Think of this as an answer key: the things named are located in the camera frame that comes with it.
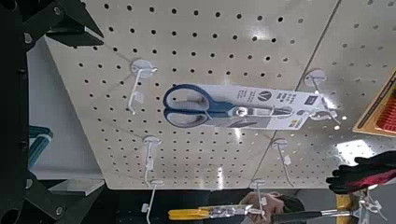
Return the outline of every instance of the blue-handled scissors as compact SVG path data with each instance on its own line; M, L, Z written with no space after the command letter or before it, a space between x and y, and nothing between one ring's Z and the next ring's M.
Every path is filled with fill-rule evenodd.
M200 101L173 101L170 94L175 91L188 90L199 93ZM166 120L178 128L192 128L214 118L232 117L285 117L291 115L287 109L251 108L237 106L228 102L215 101L206 91L191 84L181 84L171 88L163 97Z

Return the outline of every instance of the green object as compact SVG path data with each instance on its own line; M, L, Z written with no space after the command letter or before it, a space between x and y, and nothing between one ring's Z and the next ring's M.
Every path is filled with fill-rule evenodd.
M52 137L53 133L49 128L29 126L29 138L35 139L33 144L29 147L29 170L35 164L44 149L46 149Z

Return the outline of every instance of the black glove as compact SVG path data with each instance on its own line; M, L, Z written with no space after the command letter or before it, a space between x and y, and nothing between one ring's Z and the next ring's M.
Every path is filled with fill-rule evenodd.
M357 157L355 158L355 162L358 164L378 164L396 168L396 151L386 151L368 159Z
M356 166L340 165L326 182L336 194L348 194L372 185L381 185L396 177L395 151L389 151L370 159L355 158Z

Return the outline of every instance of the person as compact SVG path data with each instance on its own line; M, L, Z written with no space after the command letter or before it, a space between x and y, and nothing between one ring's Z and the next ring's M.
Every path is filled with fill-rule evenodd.
M304 211L303 203L294 197L282 195L278 192L271 192L264 194L266 205L262 208L265 211L265 218L261 215L247 215L243 220L243 224L271 224L271 216L275 214L302 212ZM250 192L242 201L241 204L253 204L254 208L260 208L259 194ZM305 224L306 222L294 222L293 224Z

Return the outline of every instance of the white pegboard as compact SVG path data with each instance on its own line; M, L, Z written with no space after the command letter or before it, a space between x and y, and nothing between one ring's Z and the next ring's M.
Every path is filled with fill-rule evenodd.
M337 2L87 1L87 9L105 34L106 45L70 49L50 39L48 43L107 185L112 189L146 188L142 137L155 135L163 143L153 151L154 171L149 178L162 179L165 189L246 188L254 177L269 180L269 188L288 188L276 160L277 151L270 149L262 162L273 132L177 129L163 118L163 95L179 83L294 90ZM367 6L376 7L376 2ZM325 70L329 80L321 87L333 105L340 105L341 116L347 116L346 121L351 124L365 105L343 108L349 101L358 101L351 96L342 102L341 96L352 94L353 90L371 90L362 96L368 104L386 79L386 75L373 77L374 74L389 74L394 65L385 61L386 55L394 55L395 47L389 45L394 39L394 28L389 27L394 16L388 9L360 12L367 6L363 2L340 5L311 64L312 68ZM359 23L358 28L349 29L351 22L352 27ZM354 34L354 29L362 30ZM365 48L360 51L355 44ZM356 59L347 60L347 55ZM137 90L143 92L145 100L134 104L137 114L132 116L125 108L134 83L129 67L137 58L149 60L159 71L140 81ZM352 67L358 70L347 70ZM351 83L355 89L348 87ZM327 121L309 122L299 132L277 133L276 137L290 142L284 150L291 157L290 175L296 187L324 188L324 177L340 163L334 159L338 158L334 157L338 155L337 147L329 148L329 144L359 139L353 138L355 134L345 124L337 133L332 126ZM389 148L373 139L369 144Z
M354 164L356 156L369 157L394 150L395 141L351 130L396 66L396 7L393 1L342 1L318 47L308 71L324 70L320 84L331 108L338 110L339 129L331 120L309 121L299 132L277 132L289 141L292 182L296 188L326 188L325 178L339 164ZM298 91L314 91L301 83ZM277 151L269 151L256 178L269 188L289 188Z

